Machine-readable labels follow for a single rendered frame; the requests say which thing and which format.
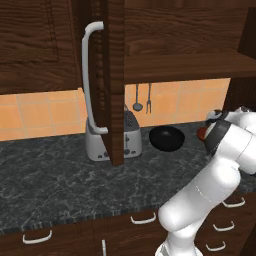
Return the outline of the dark wood tall cabinet panel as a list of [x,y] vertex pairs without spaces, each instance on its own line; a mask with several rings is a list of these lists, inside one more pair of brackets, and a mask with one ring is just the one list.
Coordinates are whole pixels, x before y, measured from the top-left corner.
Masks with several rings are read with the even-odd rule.
[[237,52],[241,70],[230,79],[223,109],[256,110],[256,7],[248,8]]

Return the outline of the dark wood drawer front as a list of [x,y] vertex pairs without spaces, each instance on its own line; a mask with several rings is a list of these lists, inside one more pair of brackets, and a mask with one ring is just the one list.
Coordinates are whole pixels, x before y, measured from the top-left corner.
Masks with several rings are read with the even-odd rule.
[[94,256],[92,222],[0,236],[0,256]]
[[[195,244],[204,256],[239,256],[247,237],[241,232],[202,233],[197,235]],[[223,244],[226,247],[220,251],[207,249],[220,248]]]
[[[249,210],[229,210],[225,212],[211,213],[204,222],[200,233],[206,238],[207,241],[232,237],[235,233],[244,231],[248,233],[256,220],[256,214]],[[217,231],[214,226],[219,229],[224,229],[235,225],[232,230]]]
[[225,200],[225,203],[239,204],[244,202],[242,206],[228,208],[223,204],[219,205],[219,211],[226,216],[237,216],[239,214],[253,215],[256,210],[256,192],[243,193],[235,191],[230,197]]
[[93,230],[95,233],[109,233],[109,232],[119,232],[119,231],[126,231],[135,228],[142,228],[146,225],[151,225],[152,223],[157,222],[156,220],[149,224],[144,225],[134,225],[131,220],[130,216],[132,216],[135,220],[144,220],[153,217],[153,212],[156,213],[156,210],[146,210],[142,212],[134,212],[134,213],[125,213],[119,216],[110,216],[105,218],[96,219],[93,221]]

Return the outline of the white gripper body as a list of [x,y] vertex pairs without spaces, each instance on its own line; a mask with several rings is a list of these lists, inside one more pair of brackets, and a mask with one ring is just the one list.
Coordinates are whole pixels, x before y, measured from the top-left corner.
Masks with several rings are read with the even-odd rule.
[[210,126],[212,123],[215,123],[217,120],[224,120],[227,115],[228,115],[227,111],[214,109],[207,114],[205,124],[207,126]]

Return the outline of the dark wood open cabinet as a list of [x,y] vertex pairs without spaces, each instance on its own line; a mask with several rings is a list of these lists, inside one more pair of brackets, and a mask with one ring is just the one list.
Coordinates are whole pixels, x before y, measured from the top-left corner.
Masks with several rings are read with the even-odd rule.
[[126,83],[256,75],[256,0],[125,0]]

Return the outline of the dark wood closed cabinet door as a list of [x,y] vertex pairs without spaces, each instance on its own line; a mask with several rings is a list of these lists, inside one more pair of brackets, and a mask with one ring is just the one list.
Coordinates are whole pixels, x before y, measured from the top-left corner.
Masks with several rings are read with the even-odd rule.
[[74,0],[0,0],[0,95],[81,86]]

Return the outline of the black bowl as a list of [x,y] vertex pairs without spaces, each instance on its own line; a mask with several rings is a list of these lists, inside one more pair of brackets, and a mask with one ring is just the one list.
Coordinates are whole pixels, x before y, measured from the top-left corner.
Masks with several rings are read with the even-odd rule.
[[163,152],[174,152],[180,149],[185,141],[185,135],[172,126],[158,126],[149,132],[152,146]]

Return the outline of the grey hanging ladle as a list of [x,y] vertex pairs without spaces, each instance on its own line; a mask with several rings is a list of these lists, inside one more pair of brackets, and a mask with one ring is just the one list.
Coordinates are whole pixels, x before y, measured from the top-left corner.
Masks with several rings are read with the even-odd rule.
[[143,105],[138,102],[137,96],[139,95],[139,85],[136,85],[136,99],[135,103],[133,104],[133,109],[137,112],[143,109]]

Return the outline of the dark wood open cabinet door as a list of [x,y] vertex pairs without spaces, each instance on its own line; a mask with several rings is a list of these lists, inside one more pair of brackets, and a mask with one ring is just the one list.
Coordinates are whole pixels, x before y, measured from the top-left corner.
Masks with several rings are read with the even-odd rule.
[[104,29],[89,43],[89,78],[94,120],[114,166],[124,163],[124,0],[89,0],[90,21]]

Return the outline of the red bowl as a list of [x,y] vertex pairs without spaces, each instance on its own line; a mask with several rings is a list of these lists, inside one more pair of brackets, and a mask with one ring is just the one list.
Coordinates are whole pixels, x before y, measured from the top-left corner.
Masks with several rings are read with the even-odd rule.
[[207,130],[206,127],[200,127],[200,128],[197,130],[197,137],[198,137],[201,141],[204,140],[204,136],[205,136],[206,130]]

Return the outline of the grey hanging fork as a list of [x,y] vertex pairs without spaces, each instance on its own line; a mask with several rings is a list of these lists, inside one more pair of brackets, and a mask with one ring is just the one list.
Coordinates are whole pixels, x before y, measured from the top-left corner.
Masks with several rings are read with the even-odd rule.
[[146,114],[151,114],[152,107],[151,107],[151,89],[152,89],[152,83],[148,84],[148,99],[146,102]]

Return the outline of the silver toaster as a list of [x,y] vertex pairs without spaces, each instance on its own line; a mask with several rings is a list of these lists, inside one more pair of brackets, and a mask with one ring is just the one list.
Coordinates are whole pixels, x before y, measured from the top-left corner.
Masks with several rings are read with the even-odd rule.
[[[107,150],[99,134],[86,121],[85,146],[88,158],[92,161],[108,161]],[[124,111],[124,157],[132,158],[142,153],[142,136],[135,115],[128,109]]]

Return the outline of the dark wood base cabinet door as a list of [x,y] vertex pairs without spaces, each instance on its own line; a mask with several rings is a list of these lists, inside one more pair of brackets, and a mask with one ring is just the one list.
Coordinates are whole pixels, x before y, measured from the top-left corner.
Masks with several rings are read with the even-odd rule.
[[157,248],[166,239],[167,232],[157,229],[133,229],[94,235],[95,256],[102,256],[105,239],[107,256],[155,256]]

